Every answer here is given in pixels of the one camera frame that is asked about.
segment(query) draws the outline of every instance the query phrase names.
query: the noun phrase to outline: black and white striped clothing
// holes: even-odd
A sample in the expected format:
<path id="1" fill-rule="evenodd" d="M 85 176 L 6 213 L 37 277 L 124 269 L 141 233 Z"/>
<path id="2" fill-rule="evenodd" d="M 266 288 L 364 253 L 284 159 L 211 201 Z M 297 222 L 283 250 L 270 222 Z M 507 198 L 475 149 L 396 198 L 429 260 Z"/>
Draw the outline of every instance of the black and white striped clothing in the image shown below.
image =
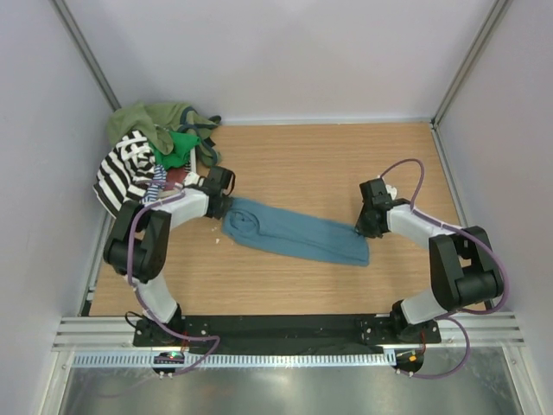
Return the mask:
<path id="1" fill-rule="evenodd" d="M 156 158 L 140 131 L 124 136 L 100 164 L 94 192 L 112 216 L 128 200 L 140 201 L 154 178 Z"/>

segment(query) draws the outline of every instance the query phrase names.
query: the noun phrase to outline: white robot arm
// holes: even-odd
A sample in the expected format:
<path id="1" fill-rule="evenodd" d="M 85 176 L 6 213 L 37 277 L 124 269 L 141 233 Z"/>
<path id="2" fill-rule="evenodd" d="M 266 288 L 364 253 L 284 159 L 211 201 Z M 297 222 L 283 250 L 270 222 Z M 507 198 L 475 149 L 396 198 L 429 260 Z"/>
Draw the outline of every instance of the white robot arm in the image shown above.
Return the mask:
<path id="1" fill-rule="evenodd" d="M 398 332 L 503 293 L 497 265 L 481 244 L 459 235 L 468 233 L 490 247 L 484 229 L 452 227 L 418 211 L 410 201 L 394 200 L 395 189 L 382 178 L 359 186 L 363 207 L 355 227 L 358 233 L 367 238 L 399 233 L 429 250 L 430 288 L 392 306 Z M 470 260 L 470 265 L 461 266 L 459 257 Z"/>
<path id="2" fill-rule="evenodd" d="M 127 201 L 106 242 L 105 261 L 126 277 L 128 247 L 134 241 L 132 281 L 139 301 L 147 310 L 145 315 L 151 319 L 149 313 L 155 314 L 157 320 L 175 332 L 182 332 L 181 308 L 168 292 L 162 274 L 169 231 L 202 216 L 221 219 L 232 205 L 232 198 L 224 191 L 233 181 L 234 174 L 221 167 L 212 168 L 207 177 L 189 174 L 184 183 L 184 197 L 151 209 L 138 222 L 138 231 L 144 230 L 142 239 L 130 235 L 130 224 L 142 205 Z M 477 244 L 457 234 L 458 228 L 442 226 L 439 220 L 417 211 L 405 199 L 394 200 L 394 189 L 387 187 L 381 178 L 359 186 L 363 207 L 355 227 L 358 233 L 367 238 L 399 233 L 429 250 L 430 288 L 392 306 L 391 317 L 398 335 L 503 293 L 503 281 L 495 263 Z M 482 228 L 462 231 L 490 246 Z M 470 265 L 461 266 L 459 257 L 469 259 Z"/>
<path id="3" fill-rule="evenodd" d="M 211 168 L 207 177 L 188 173 L 185 178 L 185 194 L 182 198 L 153 207 L 138 221 L 138 231 L 144 230 L 142 239 L 130 235 L 130 224 L 143 208 L 136 201 L 127 201 L 121 207 L 110 236 L 105 244 L 104 260 L 115 271 L 128 278 L 127 254 L 133 241 L 132 283 L 143 303 L 144 314 L 170 329 L 181 332 L 181 308 L 168 291 L 162 268 L 168 247 L 169 231 L 194 219 L 207 216 L 223 217 L 232 205 L 232 198 L 224 193 L 233 186 L 234 173 L 221 167 Z"/>

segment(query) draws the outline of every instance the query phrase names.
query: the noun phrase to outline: green garment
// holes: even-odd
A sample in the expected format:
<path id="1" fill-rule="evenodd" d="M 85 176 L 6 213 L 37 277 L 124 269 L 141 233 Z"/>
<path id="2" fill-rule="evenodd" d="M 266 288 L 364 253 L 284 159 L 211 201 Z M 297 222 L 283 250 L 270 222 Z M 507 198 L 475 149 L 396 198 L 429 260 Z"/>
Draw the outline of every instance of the green garment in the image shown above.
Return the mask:
<path id="1" fill-rule="evenodd" d="M 173 140 L 169 131 L 181 131 L 195 134 L 201 138 L 200 156 L 203 163 L 217 164 L 220 153 L 212 147 L 210 136 L 219 126 L 221 118 L 214 116 L 204 118 L 186 102 L 162 102 L 145 105 L 137 101 L 134 105 L 115 111 L 107 122 L 107 136 L 110 144 L 115 146 L 121 138 L 132 130 L 139 130 L 164 155 L 173 151 Z"/>
<path id="2" fill-rule="evenodd" d="M 153 144 L 150 144 L 156 157 L 156 164 L 161 164 L 166 170 L 172 167 L 182 167 L 188 163 L 190 150 L 200 143 L 200 138 L 194 134 L 170 131 L 169 135 L 173 140 L 173 151 L 167 155 L 161 153 Z"/>

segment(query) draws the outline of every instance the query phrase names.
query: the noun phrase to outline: wooden surface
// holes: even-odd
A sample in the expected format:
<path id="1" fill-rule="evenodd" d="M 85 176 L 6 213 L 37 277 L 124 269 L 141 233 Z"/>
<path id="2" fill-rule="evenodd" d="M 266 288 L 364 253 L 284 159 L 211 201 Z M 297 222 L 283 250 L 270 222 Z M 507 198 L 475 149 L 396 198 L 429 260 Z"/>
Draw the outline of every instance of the wooden surface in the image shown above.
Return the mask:
<path id="1" fill-rule="evenodd" d="M 237 175 L 235 195 L 351 224 L 361 182 L 400 159 L 421 158 L 426 179 L 417 206 L 457 223 L 427 124 L 220 127 L 213 138 L 221 165 Z M 409 199 L 418 174 L 417 165 L 404 165 L 386 181 Z M 164 274 L 185 315 L 387 312 L 429 287 L 425 250 L 389 233 L 368 243 L 368 267 L 323 264 L 239 246 L 220 222 L 202 218 L 171 233 Z M 127 310 L 140 311 L 132 291 L 103 265 L 91 315 Z"/>

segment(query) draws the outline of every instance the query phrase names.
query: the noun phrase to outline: pile of clothes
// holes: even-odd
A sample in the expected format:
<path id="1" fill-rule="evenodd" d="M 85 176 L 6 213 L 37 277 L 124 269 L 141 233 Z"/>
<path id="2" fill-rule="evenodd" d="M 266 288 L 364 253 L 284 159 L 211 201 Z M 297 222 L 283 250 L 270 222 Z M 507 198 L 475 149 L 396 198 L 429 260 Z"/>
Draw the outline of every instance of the pile of clothes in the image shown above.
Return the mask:
<path id="1" fill-rule="evenodd" d="M 211 139 L 220 121 L 220 116 L 202 117 L 186 102 L 138 101 L 115 111 L 107 123 L 113 149 L 93 185 L 100 203 L 115 217 L 128 200 L 147 204 L 171 195 L 175 191 L 159 182 L 183 182 L 195 169 L 193 159 L 207 167 L 220 163 Z"/>

